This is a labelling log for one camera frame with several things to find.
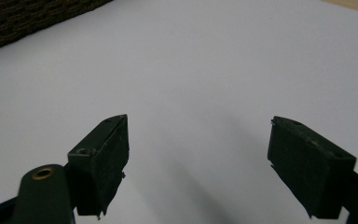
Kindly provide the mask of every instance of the white table surface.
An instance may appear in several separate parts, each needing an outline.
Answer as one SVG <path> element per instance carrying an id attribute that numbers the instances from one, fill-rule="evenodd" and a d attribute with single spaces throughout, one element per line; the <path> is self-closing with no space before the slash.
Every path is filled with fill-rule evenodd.
<path id="1" fill-rule="evenodd" d="M 309 219 L 267 151 L 278 115 L 358 158 L 358 11 L 117 0 L 1 48 L 0 202 L 124 113 L 127 178 L 106 217 L 76 223 L 344 223 Z"/>

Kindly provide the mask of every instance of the white surface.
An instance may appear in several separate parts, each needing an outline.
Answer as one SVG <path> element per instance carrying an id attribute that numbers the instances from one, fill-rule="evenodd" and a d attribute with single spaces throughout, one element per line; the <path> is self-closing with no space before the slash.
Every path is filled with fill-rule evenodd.
<path id="1" fill-rule="evenodd" d="M 267 151 L 279 115 L 358 158 L 358 11 L 117 0 L 0 49 L 0 202 L 123 113 L 127 178 L 100 223 L 344 223 L 309 220 Z"/>

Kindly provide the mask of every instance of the wicker basket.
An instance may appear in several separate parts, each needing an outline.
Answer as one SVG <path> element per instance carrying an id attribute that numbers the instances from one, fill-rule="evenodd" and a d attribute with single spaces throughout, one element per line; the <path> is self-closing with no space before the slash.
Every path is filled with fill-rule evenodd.
<path id="1" fill-rule="evenodd" d="M 112 0 L 0 0 L 0 47 Z"/>

